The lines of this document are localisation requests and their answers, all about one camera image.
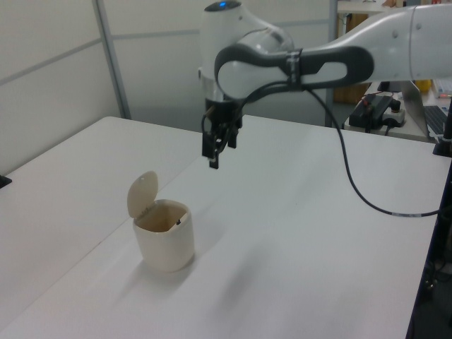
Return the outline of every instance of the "table surface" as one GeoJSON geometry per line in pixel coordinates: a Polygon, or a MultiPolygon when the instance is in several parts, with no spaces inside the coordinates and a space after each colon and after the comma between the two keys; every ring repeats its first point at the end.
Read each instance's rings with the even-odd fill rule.
{"type": "Polygon", "coordinates": [[[160,186],[201,151],[199,133],[104,118],[10,173],[0,190],[0,330],[115,231],[142,173],[160,186]]]}
{"type": "MultiPolygon", "coordinates": [[[[369,89],[366,91],[366,94],[369,93],[377,93],[379,83],[372,83],[369,87],[369,89]]],[[[379,93],[378,95],[389,95],[391,96],[392,93],[390,92],[383,92],[379,93]]],[[[400,100],[400,107],[405,109],[405,104],[403,102],[403,98],[399,93],[394,94],[394,99],[400,100]]],[[[445,112],[448,111],[449,104],[451,102],[450,99],[439,99],[434,96],[432,89],[426,94],[422,94],[422,102],[424,106],[429,105],[438,105],[439,107],[445,107],[445,112]]],[[[349,119],[347,119],[344,123],[344,129],[347,129],[348,131],[358,131],[363,132],[364,129],[360,127],[350,126],[349,119]]],[[[372,129],[372,134],[379,134],[381,136],[384,136],[386,132],[387,126],[381,126],[378,129],[372,129]]],[[[428,139],[422,130],[419,128],[419,126],[416,124],[416,121],[410,116],[409,112],[407,111],[405,113],[405,122],[402,125],[402,127],[394,127],[393,129],[389,130],[388,136],[392,136],[395,138],[404,138],[409,140],[416,140],[416,141],[423,141],[423,142],[429,142],[433,143],[433,140],[428,139]]]]}
{"type": "Polygon", "coordinates": [[[382,6],[384,0],[376,0],[376,2],[362,1],[338,1],[338,13],[354,13],[374,15],[389,11],[389,7],[382,6]]]}
{"type": "MultiPolygon", "coordinates": [[[[343,133],[370,201],[438,208],[451,161],[432,144],[343,133]]],[[[190,207],[191,265],[148,269],[129,219],[0,338],[405,338],[435,217],[365,205],[334,129],[244,117],[219,170],[199,157],[157,198],[190,207]]]]}

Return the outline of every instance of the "white container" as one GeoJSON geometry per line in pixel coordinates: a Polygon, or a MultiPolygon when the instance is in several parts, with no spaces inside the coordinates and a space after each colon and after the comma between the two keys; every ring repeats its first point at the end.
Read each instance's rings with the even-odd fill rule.
{"type": "Polygon", "coordinates": [[[127,207],[145,263],[157,270],[174,272],[194,255],[191,212],[176,201],[154,201],[157,192],[156,173],[146,172],[129,189],[127,207]]]}

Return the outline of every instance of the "white wall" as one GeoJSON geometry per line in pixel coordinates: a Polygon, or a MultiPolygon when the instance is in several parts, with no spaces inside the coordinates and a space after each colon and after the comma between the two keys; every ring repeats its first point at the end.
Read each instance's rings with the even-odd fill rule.
{"type": "MultiPolygon", "coordinates": [[[[200,130],[204,97],[199,24],[213,0],[103,0],[132,119],[200,130]]],[[[296,47],[329,38],[331,0],[243,0],[251,12],[288,30],[296,47]]],[[[326,91],[320,91],[325,97],[326,91]]],[[[323,110],[305,94],[268,97],[247,114],[324,125],[323,110]]]]}
{"type": "Polygon", "coordinates": [[[0,1],[0,173],[119,116],[90,0],[0,1]]]}

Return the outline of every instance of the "cable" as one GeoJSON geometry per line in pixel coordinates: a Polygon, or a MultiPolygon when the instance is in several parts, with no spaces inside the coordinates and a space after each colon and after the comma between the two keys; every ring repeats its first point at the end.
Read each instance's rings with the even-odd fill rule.
{"type": "Polygon", "coordinates": [[[381,94],[381,93],[383,93],[382,90],[379,90],[378,92],[367,93],[366,95],[363,95],[363,96],[361,97],[361,100],[363,100],[363,99],[364,99],[366,96],[368,96],[368,95],[377,95],[377,94],[381,94]]]}
{"type": "Polygon", "coordinates": [[[435,265],[433,264],[434,272],[433,272],[433,279],[436,279],[440,283],[447,283],[450,279],[452,279],[452,275],[449,273],[441,272],[441,270],[446,267],[447,260],[446,258],[443,258],[443,264],[440,268],[436,269],[435,265]],[[438,274],[447,275],[448,277],[445,279],[440,279],[438,274]]]}
{"type": "Polygon", "coordinates": [[[391,122],[388,123],[388,128],[386,129],[386,132],[384,132],[384,136],[388,136],[389,130],[393,128],[393,125],[391,122]]]}
{"type": "MultiPolygon", "coordinates": [[[[267,95],[273,94],[273,93],[282,93],[282,92],[287,92],[289,91],[289,85],[287,84],[286,81],[274,81],[272,83],[268,83],[266,85],[261,86],[260,88],[258,88],[257,90],[253,91],[250,95],[248,95],[240,104],[239,108],[237,108],[235,117],[232,119],[232,121],[229,123],[229,126],[227,127],[227,131],[225,134],[225,137],[222,140],[222,144],[219,147],[220,152],[225,148],[227,141],[229,140],[232,130],[234,129],[234,125],[235,123],[243,117],[242,114],[242,110],[244,108],[244,106],[250,101],[256,101],[258,99],[261,99],[262,97],[265,97],[267,95]],[[264,92],[265,89],[267,88],[271,88],[269,91],[267,91],[266,93],[264,92]]],[[[342,131],[340,130],[339,127],[339,123],[336,121],[332,111],[328,108],[328,106],[326,106],[325,102],[310,88],[305,88],[305,90],[311,94],[318,102],[319,104],[325,109],[326,114],[331,118],[331,121],[334,124],[334,127],[336,128],[336,131],[339,134],[339,139],[340,139],[340,145],[342,147],[342,152],[343,152],[343,156],[344,156],[344,163],[345,163],[345,169],[347,171],[347,176],[348,179],[350,181],[350,184],[352,185],[353,189],[355,190],[356,194],[361,198],[361,200],[363,200],[368,206],[372,207],[374,210],[377,210],[381,213],[387,214],[387,215],[392,215],[395,217],[403,217],[403,218],[423,218],[423,217],[429,217],[431,215],[436,215],[439,213],[444,213],[448,210],[452,209],[452,206],[447,206],[445,208],[442,209],[438,209],[438,210],[433,210],[432,212],[427,212],[427,213],[397,213],[397,212],[391,212],[389,210],[384,210],[383,208],[380,208],[378,206],[375,206],[373,203],[371,203],[370,201],[368,201],[359,191],[359,189],[356,187],[355,182],[353,181],[352,178],[352,174],[350,173],[350,167],[348,165],[348,158],[347,158],[347,151],[345,150],[345,142],[344,142],[344,138],[342,135],[342,131]]],[[[204,129],[204,123],[206,121],[206,114],[203,115],[203,118],[201,120],[201,130],[203,132],[203,136],[207,136],[207,133],[204,129]]]]}
{"type": "Polygon", "coordinates": [[[318,102],[319,104],[325,109],[326,114],[331,118],[331,121],[333,121],[334,127],[336,128],[336,131],[338,131],[339,134],[339,139],[340,139],[340,145],[342,146],[342,152],[344,155],[344,163],[345,163],[345,169],[347,170],[347,176],[348,179],[353,187],[353,189],[355,190],[356,194],[361,198],[361,200],[363,200],[367,205],[369,205],[370,207],[372,207],[374,210],[377,210],[379,212],[382,212],[384,214],[388,214],[388,215],[393,215],[395,217],[404,217],[404,218],[422,218],[422,217],[429,217],[431,215],[436,215],[439,214],[440,212],[445,212],[447,210],[452,209],[452,206],[448,206],[446,208],[442,208],[442,209],[438,209],[438,210],[433,210],[432,212],[427,212],[427,213],[396,213],[396,212],[391,212],[389,210],[384,210],[383,208],[380,208],[378,206],[375,206],[373,203],[371,203],[370,201],[368,201],[359,191],[359,189],[356,187],[355,182],[353,181],[352,175],[350,173],[350,168],[348,165],[348,159],[347,159],[347,152],[345,151],[345,142],[344,142],[344,138],[342,135],[342,132],[340,131],[340,127],[338,122],[336,121],[335,117],[333,116],[333,113],[330,111],[330,109],[328,108],[328,106],[326,106],[325,102],[323,102],[323,100],[315,93],[313,92],[313,90],[307,88],[306,91],[311,94],[318,102]]]}

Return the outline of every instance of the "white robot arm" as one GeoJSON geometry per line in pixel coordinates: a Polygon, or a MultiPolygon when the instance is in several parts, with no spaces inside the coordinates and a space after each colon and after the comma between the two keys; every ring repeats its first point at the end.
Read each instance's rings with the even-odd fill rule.
{"type": "MultiPolygon", "coordinates": [[[[217,119],[209,119],[217,133],[204,140],[203,154],[218,167],[222,148],[215,141],[225,137],[220,127],[233,119],[229,112],[240,100],[268,83],[282,81],[287,90],[303,90],[452,76],[451,18],[451,5],[394,9],[323,46],[294,49],[284,30],[239,2],[210,5],[201,23],[200,78],[206,108],[215,107],[217,119]]],[[[239,121],[229,135],[232,147],[240,127],[239,121]]]]}

